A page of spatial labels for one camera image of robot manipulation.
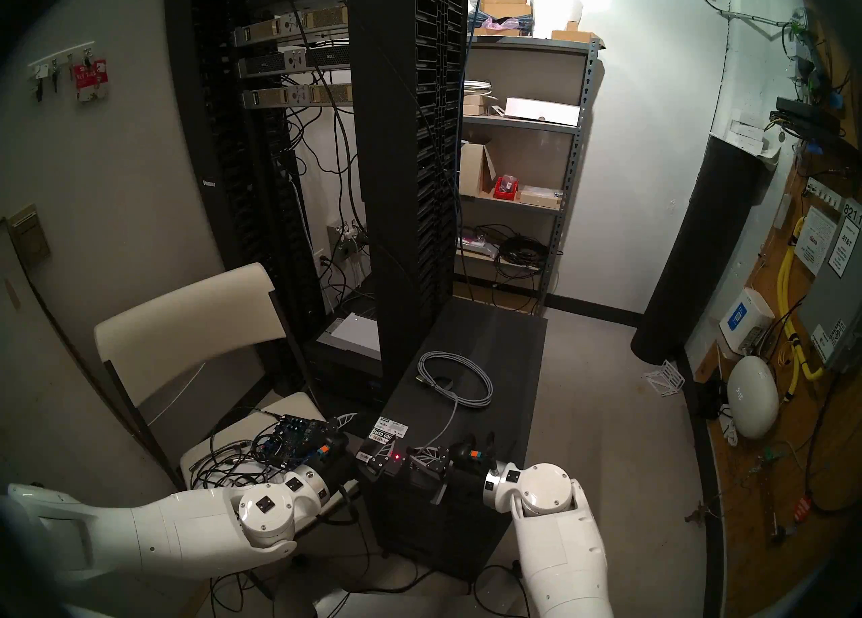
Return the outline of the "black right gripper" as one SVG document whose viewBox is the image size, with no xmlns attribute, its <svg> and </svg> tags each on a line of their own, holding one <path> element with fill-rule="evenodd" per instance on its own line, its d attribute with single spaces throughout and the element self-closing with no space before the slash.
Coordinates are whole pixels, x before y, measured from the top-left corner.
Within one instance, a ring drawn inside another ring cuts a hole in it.
<svg viewBox="0 0 862 618">
<path fill-rule="evenodd" d="M 435 488 L 430 503 L 439 506 L 447 488 L 481 495 L 491 461 L 483 452 L 448 452 L 440 447 L 408 447 L 406 458 L 421 470 L 443 470 L 443 477 Z"/>
</svg>

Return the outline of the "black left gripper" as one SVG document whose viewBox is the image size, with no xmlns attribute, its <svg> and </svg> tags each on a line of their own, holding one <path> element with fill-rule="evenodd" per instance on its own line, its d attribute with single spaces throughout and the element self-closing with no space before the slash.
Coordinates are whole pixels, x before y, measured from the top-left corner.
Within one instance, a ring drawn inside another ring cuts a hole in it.
<svg viewBox="0 0 862 618">
<path fill-rule="evenodd" d="M 329 431 L 341 431 L 358 412 L 344 413 L 328 419 Z M 328 455 L 328 484 L 344 485 L 352 479 L 366 477 L 376 481 L 395 458 L 397 438 L 381 442 L 381 433 L 367 432 L 363 438 L 345 432 L 331 435 Z"/>
</svg>

